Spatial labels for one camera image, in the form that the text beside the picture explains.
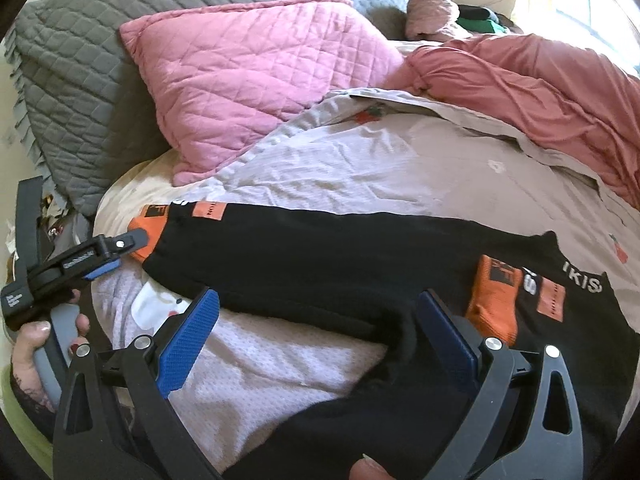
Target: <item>black sleeve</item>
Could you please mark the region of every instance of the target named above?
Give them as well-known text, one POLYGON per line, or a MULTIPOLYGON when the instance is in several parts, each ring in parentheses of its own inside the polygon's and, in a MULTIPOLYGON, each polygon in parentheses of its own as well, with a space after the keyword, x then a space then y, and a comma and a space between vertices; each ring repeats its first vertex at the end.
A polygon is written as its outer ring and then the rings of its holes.
POLYGON ((49 442, 53 442, 53 429, 56 425, 56 414, 50 412, 45 406, 39 404, 35 400, 31 399, 24 391, 18 386, 18 382, 14 377, 14 367, 11 366, 11 390, 14 393, 15 398, 18 400, 18 404, 29 417, 29 420, 42 433, 49 442))

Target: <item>finger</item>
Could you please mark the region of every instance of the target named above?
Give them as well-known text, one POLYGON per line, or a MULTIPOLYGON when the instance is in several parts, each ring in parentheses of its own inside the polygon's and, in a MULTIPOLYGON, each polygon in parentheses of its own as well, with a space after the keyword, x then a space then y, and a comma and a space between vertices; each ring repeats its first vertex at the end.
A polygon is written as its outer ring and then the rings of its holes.
POLYGON ((76 354, 76 350, 80 345, 89 344, 85 337, 76 337, 71 341, 71 345, 69 345, 69 355, 73 357, 76 354))
POLYGON ((44 393, 40 376, 33 363, 33 353, 44 345, 51 332, 48 321, 27 323, 22 326, 15 340, 11 361, 14 366, 14 378, 18 386, 31 399, 52 410, 49 399, 44 393))
POLYGON ((378 462, 363 455, 363 458, 351 468, 349 480, 393 480, 393 478, 378 462))
POLYGON ((76 328, 78 329, 78 335, 85 337, 91 328, 89 318, 84 314, 78 314, 78 317, 76 317, 76 328))

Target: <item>green cloth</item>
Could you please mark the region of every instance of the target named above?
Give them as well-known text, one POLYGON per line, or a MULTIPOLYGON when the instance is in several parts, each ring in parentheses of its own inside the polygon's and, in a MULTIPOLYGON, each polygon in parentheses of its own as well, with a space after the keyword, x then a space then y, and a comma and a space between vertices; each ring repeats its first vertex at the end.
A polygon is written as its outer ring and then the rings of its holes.
POLYGON ((471 32, 483 32, 484 34, 506 34, 507 29, 501 25, 498 25, 492 20, 466 20, 465 18, 458 18, 456 21, 458 25, 471 32))
POLYGON ((11 390, 10 373, 11 367, 7 366, 0 374, 0 391, 4 402, 4 416, 24 449, 31 455, 31 458, 49 478, 53 478, 53 447, 20 407, 11 390))

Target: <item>metal screw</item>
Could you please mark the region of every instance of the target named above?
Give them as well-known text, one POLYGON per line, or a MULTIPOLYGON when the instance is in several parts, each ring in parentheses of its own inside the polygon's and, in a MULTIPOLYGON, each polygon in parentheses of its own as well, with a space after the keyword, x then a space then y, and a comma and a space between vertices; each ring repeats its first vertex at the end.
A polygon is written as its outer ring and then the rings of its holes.
POLYGON ((83 345, 80 345, 78 348, 76 348, 76 355, 78 357, 84 357, 85 355, 89 355, 90 351, 91 347, 87 343, 84 343, 83 345))
POLYGON ((138 350, 149 348, 151 346, 151 338, 148 335, 141 335, 133 342, 133 346, 135 346, 138 350))
POLYGON ((553 345, 545 346, 545 352, 549 357, 553 357, 553 358, 560 357, 560 351, 556 346, 553 346, 553 345))
POLYGON ((484 345, 489 350, 499 350, 500 348, 502 348, 502 341, 495 337, 488 337, 484 340, 484 345))

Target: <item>quilted fabric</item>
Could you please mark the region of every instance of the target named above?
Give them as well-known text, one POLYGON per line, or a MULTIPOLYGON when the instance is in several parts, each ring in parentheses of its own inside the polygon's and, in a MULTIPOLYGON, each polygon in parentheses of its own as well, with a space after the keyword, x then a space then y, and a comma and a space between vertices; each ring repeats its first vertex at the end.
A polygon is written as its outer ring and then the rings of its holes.
MULTIPOLYGON (((41 0, 24 7, 8 45, 23 110, 17 129, 24 142, 35 139, 33 158, 44 156, 80 212, 94 215, 111 183, 168 148, 117 28, 155 12, 260 1, 41 0)), ((408 0, 353 1, 387 38, 404 38, 408 0)))
POLYGON ((170 10, 120 33, 180 152, 175 186, 210 177, 329 90, 383 88, 403 61, 349 0, 170 10))

